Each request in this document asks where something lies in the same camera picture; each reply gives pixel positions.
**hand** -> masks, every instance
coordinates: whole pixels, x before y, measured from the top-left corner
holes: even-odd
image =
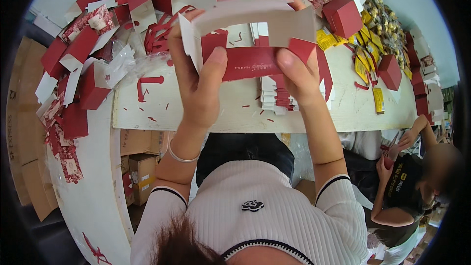
[[[399,151],[410,148],[414,144],[417,135],[419,135],[419,132],[413,127],[406,131],[397,144]]]
[[[185,17],[191,21],[202,13],[203,10],[194,10]],[[180,88],[182,123],[206,131],[219,116],[219,88],[227,67],[226,49],[216,47],[198,75],[191,58],[185,54],[179,24],[173,26],[167,43]]]
[[[392,169],[386,169],[384,166],[384,156],[381,155],[380,160],[376,163],[376,171],[378,171],[378,176],[380,177],[380,183],[387,183],[392,174]]]
[[[306,8],[301,0],[293,0],[290,6],[296,11]],[[314,102],[314,97],[319,91],[319,66],[315,50],[308,58],[307,67],[304,63],[288,49],[282,48],[278,51],[276,61],[285,77],[288,92],[302,107],[309,106]]]

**woman's left hand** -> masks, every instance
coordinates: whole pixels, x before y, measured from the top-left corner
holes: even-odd
[[[202,13],[203,10],[194,10],[185,17],[191,21]],[[182,123],[206,131],[219,116],[219,88],[227,67],[226,49],[216,47],[198,74],[191,58],[185,54],[179,24],[173,26],[167,43],[184,109]]]
[[[380,160],[376,163],[376,171],[378,171],[378,176],[380,177],[380,183],[387,183],[392,174],[392,169],[386,169],[384,166],[384,155],[381,155]]]

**black flower embroidery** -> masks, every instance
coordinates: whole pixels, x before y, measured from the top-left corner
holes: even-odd
[[[249,200],[242,204],[243,211],[257,212],[262,209],[265,205],[261,201]]]

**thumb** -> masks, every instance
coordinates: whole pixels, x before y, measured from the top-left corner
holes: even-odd
[[[222,77],[226,73],[227,52],[221,46],[215,47],[200,71],[198,91],[203,94],[219,94]]]
[[[281,72],[286,75],[296,86],[306,88],[312,85],[312,75],[308,68],[294,53],[282,48],[276,55],[276,61]]]

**zipper-like neckline trim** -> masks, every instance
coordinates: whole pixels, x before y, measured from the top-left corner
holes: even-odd
[[[299,262],[303,264],[314,265],[314,263],[311,260],[309,260],[309,258],[306,255],[304,255],[301,251],[283,242],[276,241],[276,240],[269,240],[269,239],[253,239],[253,240],[247,240],[247,241],[241,242],[233,246],[232,248],[228,249],[221,256],[224,258],[224,260],[227,261],[238,251],[243,250],[248,247],[255,247],[255,246],[271,247],[278,250],[282,250],[286,252],[287,254],[289,254],[290,256],[296,258]]]

